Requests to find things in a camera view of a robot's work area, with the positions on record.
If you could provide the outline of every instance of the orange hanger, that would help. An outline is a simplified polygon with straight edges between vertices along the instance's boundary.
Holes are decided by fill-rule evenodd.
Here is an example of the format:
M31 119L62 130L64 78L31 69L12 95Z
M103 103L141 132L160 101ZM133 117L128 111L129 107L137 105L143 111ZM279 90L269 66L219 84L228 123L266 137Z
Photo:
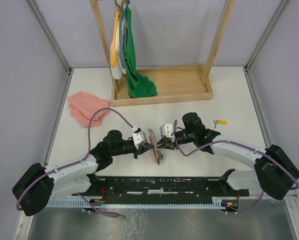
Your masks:
M111 52L111 66L112 68L116 67L116 32L118 27L118 21L120 17L120 8L117 7L115 13L115 20L114 20L114 32L113 32L113 45L112 45L112 52Z

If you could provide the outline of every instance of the white cloth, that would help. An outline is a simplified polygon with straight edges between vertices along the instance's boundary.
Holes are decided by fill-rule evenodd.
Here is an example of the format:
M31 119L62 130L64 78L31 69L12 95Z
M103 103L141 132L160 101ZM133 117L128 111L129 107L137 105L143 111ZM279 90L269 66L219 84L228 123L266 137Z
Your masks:
M124 36L125 32L125 26L122 24L122 36ZM126 68L122 68L122 63L121 63L121 55L120 55L120 26L117 23L117 28L116 28L116 43L115 43L115 52L116 52L116 66L112 67L111 66L111 75L113 76L114 79L120 79L122 77L122 74L126 75ZM110 62L112 63L112 53L113 53L113 41L111 42L110 45Z

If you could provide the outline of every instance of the gray floor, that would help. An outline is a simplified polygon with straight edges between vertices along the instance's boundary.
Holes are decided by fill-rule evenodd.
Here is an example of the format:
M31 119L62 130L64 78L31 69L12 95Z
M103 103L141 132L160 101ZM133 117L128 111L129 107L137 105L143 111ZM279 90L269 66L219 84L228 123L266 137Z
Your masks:
M241 209L252 200L240 200ZM254 210L225 215L204 209L110 209L124 217L80 209L45 208L29 240L296 240L284 201L263 200Z

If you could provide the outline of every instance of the yellow tool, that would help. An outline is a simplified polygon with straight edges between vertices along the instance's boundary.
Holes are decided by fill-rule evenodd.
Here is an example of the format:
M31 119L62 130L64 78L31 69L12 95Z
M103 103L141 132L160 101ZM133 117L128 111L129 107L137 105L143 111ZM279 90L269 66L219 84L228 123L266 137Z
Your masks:
M117 7L116 13L115 13L115 20L114 20L114 32L113 32L113 45L112 45L112 52L111 52L111 67L116 67L116 30L118 27L118 21L120 17L120 8Z
M215 129L216 129L216 125L217 125L217 124L222 124L222 125L227 125L227 124L228 124L227 121L224 121L224 120L218 120L218 119L214 120L213 122L214 122L214 128L215 128Z

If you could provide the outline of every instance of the pink towel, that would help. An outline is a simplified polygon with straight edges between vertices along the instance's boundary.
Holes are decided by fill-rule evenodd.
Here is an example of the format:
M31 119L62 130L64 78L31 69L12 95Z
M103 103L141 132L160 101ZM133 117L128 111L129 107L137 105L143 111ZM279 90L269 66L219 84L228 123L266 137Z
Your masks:
M71 116L77 118L83 127L88 127L93 114L102 108L109 108L110 101L100 99L86 92L78 92L73 96L68 96L70 102ZM91 127L97 127L102 124L108 110L99 112L91 122Z

